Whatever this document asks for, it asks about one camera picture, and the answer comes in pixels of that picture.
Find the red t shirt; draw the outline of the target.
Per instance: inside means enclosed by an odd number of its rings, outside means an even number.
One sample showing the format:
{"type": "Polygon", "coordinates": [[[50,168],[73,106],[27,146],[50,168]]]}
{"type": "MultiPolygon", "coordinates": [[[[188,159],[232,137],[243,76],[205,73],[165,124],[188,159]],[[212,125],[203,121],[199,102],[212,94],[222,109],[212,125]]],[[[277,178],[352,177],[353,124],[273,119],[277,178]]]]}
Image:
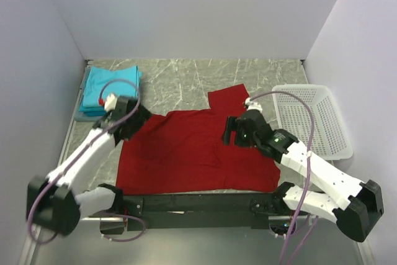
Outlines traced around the red t shirt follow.
{"type": "Polygon", "coordinates": [[[152,115],[123,143],[116,186],[126,195],[276,190],[280,171],[272,159],[221,139],[227,118],[244,112],[248,96],[239,84],[209,92],[207,109],[152,115]]]}

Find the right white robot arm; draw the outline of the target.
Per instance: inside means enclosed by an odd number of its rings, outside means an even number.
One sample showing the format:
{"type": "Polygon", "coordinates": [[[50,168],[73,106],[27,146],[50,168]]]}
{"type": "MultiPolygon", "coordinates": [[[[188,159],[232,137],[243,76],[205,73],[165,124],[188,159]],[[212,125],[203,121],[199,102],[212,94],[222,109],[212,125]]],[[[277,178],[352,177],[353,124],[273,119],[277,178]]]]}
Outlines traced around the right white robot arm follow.
{"type": "Polygon", "coordinates": [[[309,151],[296,136],[284,129],[272,129],[257,109],[239,117],[229,116],[222,136],[223,143],[243,148],[256,148],[320,188],[304,191],[284,182],[274,192],[272,207],[281,215],[300,208],[306,213],[325,218],[351,240],[362,243],[384,214],[381,187],[373,180],[354,178],[309,151]]]}

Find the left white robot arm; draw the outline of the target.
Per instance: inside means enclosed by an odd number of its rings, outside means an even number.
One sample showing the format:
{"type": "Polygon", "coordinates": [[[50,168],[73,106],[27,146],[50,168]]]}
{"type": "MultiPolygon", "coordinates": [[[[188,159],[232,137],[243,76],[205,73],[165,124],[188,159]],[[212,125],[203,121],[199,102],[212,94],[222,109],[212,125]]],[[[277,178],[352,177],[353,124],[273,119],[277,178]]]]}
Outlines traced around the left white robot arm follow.
{"type": "Polygon", "coordinates": [[[121,141],[136,134],[152,116],[139,98],[109,95],[105,115],[97,120],[80,146],[45,177],[35,176],[27,186],[26,219],[68,236],[81,219],[99,212],[115,217],[124,213],[123,191],[102,183],[87,191],[84,181],[121,141]]]}

